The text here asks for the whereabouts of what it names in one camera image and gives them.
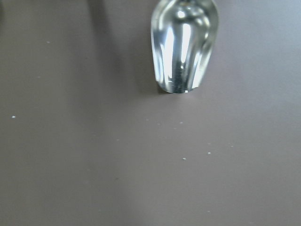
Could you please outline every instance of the gray table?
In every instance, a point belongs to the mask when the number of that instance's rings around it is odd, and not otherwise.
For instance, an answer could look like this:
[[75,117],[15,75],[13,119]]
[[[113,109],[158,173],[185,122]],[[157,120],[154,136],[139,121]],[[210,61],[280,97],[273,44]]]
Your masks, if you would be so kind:
[[301,225],[299,0],[217,0],[183,95],[154,80],[156,0],[0,2],[0,225]]

